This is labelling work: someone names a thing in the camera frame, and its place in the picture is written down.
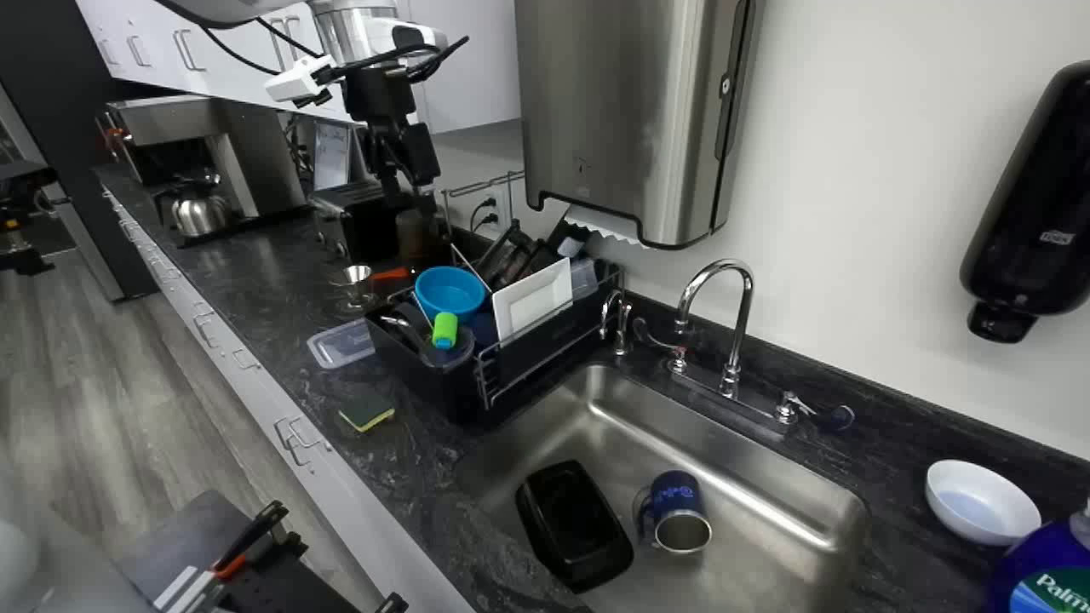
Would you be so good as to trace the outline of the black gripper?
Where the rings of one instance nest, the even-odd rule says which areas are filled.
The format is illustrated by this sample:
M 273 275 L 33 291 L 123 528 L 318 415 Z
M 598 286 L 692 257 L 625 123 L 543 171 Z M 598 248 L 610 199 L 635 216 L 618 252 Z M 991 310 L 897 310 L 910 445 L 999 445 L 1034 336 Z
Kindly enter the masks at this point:
M 413 85 L 425 82 L 436 70 L 436 57 L 402 63 L 392 55 L 356 63 L 345 73 L 345 105 L 359 123 L 365 165 L 381 184 L 394 184 L 405 175 L 424 186 L 441 177 L 430 127 L 413 118 Z

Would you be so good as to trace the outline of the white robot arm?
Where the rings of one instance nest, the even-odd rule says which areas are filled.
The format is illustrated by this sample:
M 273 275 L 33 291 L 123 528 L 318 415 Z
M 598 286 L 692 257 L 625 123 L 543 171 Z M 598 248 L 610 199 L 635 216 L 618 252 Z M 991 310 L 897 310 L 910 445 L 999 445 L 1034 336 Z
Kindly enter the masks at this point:
M 368 171 L 399 192 L 430 186 L 441 177 L 433 133 L 418 118 L 413 89 L 430 82 L 465 38 L 405 21 L 388 0 L 158 0 L 206 34 L 267 25 L 270 13 L 302 3 L 318 25 L 321 51 L 306 51 L 273 73 L 267 97 L 318 105 L 330 89 L 345 92 L 345 112 L 359 127 Z

